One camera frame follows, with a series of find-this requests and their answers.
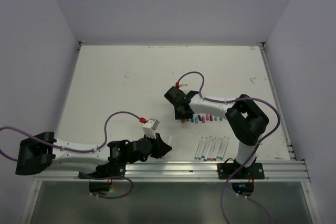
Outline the green capped white marker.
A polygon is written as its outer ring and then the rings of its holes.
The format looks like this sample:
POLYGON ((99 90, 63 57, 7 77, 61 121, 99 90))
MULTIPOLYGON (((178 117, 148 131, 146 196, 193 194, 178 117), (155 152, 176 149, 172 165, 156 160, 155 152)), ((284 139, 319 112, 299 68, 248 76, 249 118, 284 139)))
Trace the green capped white marker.
POLYGON ((206 154, 207 154, 207 151, 208 151, 209 144, 211 143, 211 140, 212 140, 211 136, 207 137, 205 139, 205 144, 204 144, 204 147, 203 147, 203 150, 202 150, 202 154, 201 154, 202 160, 205 160, 205 157, 206 157, 206 154))

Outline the purple capped white marker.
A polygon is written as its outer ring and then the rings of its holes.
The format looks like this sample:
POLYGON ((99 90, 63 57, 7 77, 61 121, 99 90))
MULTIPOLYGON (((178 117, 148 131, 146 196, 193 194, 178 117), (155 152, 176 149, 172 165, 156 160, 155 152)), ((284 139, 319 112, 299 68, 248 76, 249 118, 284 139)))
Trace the purple capped white marker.
POLYGON ((205 153, 204 161, 207 161, 210 159, 210 153, 211 149, 213 147, 213 139, 209 140, 208 146, 207 146, 207 151, 205 153))

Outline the dark red capped white marker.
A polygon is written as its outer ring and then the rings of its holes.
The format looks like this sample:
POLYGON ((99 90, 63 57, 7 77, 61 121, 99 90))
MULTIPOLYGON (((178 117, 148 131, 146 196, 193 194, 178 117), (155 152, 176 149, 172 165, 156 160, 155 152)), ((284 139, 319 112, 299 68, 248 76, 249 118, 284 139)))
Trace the dark red capped white marker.
POLYGON ((215 149, 214 149, 214 152, 213 152, 213 160, 217 160, 217 155, 218 155, 218 151, 220 149, 220 146, 222 144, 222 138, 219 138, 216 142, 216 146, 215 146, 215 149))

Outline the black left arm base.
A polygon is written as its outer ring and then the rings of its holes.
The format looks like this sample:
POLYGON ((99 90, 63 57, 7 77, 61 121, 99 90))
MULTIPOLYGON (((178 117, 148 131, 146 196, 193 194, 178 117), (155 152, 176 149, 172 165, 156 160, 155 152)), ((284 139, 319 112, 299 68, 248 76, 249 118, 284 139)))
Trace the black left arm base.
POLYGON ((102 199, 120 199, 133 190, 134 184, 133 181, 125 177, 125 165, 126 163, 107 163, 105 165, 99 165, 96 168, 96 171, 90 174, 79 172, 79 179, 89 179, 89 191, 90 193, 102 199), (118 196, 109 196, 108 193, 112 189, 112 182, 114 180, 126 180, 130 183, 130 189, 118 196))

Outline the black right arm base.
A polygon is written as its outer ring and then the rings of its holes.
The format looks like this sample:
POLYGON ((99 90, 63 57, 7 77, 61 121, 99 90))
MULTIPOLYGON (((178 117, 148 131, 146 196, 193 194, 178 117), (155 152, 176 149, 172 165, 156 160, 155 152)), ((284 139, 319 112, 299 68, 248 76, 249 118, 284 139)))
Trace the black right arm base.
POLYGON ((226 180, 231 176, 231 179, 240 180, 240 182, 232 183, 232 189, 235 193, 249 197, 255 189, 255 180, 265 179, 265 173, 262 163, 257 163, 256 159, 249 167, 243 167, 236 172, 240 164, 232 158, 217 164, 218 178, 226 180))

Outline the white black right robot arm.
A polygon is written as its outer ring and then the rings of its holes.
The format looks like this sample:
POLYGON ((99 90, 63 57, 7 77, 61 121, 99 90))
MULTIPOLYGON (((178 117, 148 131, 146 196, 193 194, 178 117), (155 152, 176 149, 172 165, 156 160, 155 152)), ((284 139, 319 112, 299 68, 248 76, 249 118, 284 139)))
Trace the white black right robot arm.
POLYGON ((269 118, 249 96, 242 94, 238 101, 232 102, 231 99, 203 97, 197 91, 184 93, 171 87, 164 97, 174 106, 177 120, 190 119, 194 114, 226 119, 239 140, 234 172, 240 178, 252 173, 256 159, 254 150, 269 124, 269 118))

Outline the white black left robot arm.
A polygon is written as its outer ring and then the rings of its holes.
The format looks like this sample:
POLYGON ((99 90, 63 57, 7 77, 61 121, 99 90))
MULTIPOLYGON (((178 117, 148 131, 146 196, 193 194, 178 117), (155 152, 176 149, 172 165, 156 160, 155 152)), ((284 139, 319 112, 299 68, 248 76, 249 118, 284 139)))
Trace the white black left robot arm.
POLYGON ((145 162, 148 157, 162 158, 172 150, 159 133, 144 136, 137 141, 111 141, 102 148, 78 144, 89 152, 74 152, 76 144, 57 140, 53 132, 43 132, 20 142, 16 175, 28 176, 43 171, 75 171, 94 178, 124 176, 126 164, 145 162))

